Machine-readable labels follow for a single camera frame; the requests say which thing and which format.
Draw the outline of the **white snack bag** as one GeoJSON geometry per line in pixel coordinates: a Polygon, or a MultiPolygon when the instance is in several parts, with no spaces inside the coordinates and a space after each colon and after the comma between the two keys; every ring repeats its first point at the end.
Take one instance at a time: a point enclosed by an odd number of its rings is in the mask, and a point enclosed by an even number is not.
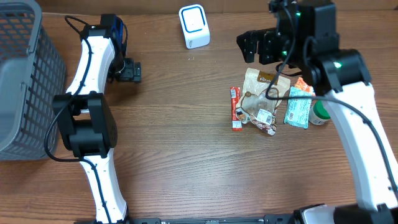
{"type": "Polygon", "coordinates": [[[279,77],[272,85],[274,77],[272,73],[247,69],[236,108],[236,116],[243,124],[252,123],[270,136],[277,131],[275,116],[280,105],[277,98],[290,88],[290,80],[285,77],[279,77]]]}

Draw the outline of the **green lidded jar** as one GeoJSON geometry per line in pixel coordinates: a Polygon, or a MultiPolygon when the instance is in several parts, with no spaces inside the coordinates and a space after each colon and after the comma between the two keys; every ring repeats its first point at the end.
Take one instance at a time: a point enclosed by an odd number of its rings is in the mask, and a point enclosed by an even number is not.
{"type": "Polygon", "coordinates": [[[309,117],[308,121],[314,125],[323,125],[327,121],[329,121],[330,115],[326,111],[326,109],[323,107],[322,102],[316,101],[310,108],[309,112],[309,117]]]}

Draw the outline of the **teal snack pouch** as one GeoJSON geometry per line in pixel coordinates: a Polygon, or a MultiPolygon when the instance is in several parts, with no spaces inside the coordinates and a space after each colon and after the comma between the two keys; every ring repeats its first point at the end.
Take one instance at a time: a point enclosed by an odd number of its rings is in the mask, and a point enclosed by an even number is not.
{"type": "Polygon", "coordinates": [[[311,102],[311,99],[288,100],[284,123],[307,129],[311,102]]]}

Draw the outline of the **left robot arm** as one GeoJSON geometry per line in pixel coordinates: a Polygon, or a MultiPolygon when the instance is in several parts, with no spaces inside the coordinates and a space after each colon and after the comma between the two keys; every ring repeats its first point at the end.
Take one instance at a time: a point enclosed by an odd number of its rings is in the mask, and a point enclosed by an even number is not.
{"type": "Polygon", "coordinates": [[[94,223],[130,223],[129,209],[118,184],[114,149],[118,129],[104,97],[108,82],[140,83],[139,62],[126,56],[128,32],[115,14],[101,15],[98,25],[79,30],[81,57],[75,77],[62,95],[53,98],[57,126],[71,162],[82,165],[95,201],[94,223]]]}

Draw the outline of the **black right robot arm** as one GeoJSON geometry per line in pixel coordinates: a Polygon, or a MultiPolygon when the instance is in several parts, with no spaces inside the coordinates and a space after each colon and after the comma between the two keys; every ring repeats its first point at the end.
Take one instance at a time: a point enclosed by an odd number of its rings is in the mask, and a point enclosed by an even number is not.
{"type": "Polygon", "coordinates": [[[356,189],[353,205],[310,205],[282,215],[284,223],[396,223],[397,160],[377,112],[362,55],[341,49],[331,1],[271,1],[274,28],[236,39],[244,60],[298,68],[338,131],[356,189]]]}

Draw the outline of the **red snack packet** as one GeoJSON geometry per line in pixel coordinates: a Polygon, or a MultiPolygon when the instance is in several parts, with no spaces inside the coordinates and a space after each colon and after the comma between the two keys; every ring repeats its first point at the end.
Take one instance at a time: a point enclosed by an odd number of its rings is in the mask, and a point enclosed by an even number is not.
{"type": "Polygon", "coordinates": [[[233,131],[242,131],[242,122],[241,120],[236,116],[236,108],[237,104],[240,100],[240,93],[241,89],[240,87],[231,87],[230,88],[230,95],[231,95],[231,120],[232,120],[232,130],[233,131]]]}

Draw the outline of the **small orange box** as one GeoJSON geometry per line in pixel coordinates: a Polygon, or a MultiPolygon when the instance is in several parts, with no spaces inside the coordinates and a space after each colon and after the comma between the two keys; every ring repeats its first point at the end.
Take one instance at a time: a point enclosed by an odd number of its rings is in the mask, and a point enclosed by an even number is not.
{"type": "Polygon", "coordinates": [[[315,91],[312,86],[308,85],[302,77],[299,77],[298,80],[296,81],[295,88],[298,88],[299,90],[305,91],[307,93],[310,93],[312,96],[315,96],[315,91]]]}

